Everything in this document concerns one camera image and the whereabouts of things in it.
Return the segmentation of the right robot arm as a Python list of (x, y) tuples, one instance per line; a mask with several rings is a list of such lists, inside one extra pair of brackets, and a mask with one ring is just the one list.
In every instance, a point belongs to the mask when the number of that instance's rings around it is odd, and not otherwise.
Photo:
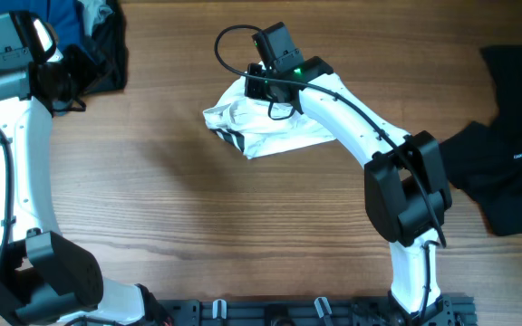
[(256, 28), (262, 62), (246, 72), (247, 97), (286, 103), (315, 120), (363, 169), (365, 209), (390, 245), (389, 301), (394, 321), (422, 325), (440, 311), (436, 251), (445, 246), (444, 216), (452, 205), (439, 144), (412, 135), (369, 109), (323, 59), (305, 59), (283, 23)]

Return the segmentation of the white t-shirt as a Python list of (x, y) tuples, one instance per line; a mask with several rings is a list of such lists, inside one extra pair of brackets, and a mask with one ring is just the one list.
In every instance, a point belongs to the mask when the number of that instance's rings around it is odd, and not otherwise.
[(245, 157), (260, 158), (335, 140), (317, 121), (289, 104), (270, 106), (245, 96), (245, 79), (234, 81), (217, 104), (203, 111), (206, 126)]

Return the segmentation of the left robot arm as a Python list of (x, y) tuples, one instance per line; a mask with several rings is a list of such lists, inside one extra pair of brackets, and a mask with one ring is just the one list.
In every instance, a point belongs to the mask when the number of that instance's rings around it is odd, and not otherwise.
[(143, 285), (103, 276), (66, 239), (53, 209), (53, 118), (86, 109), (102, 68), (78, 46), (58, 49), (37, 14), (0, 14), (0, 316), (12, 325), (170, 325)]

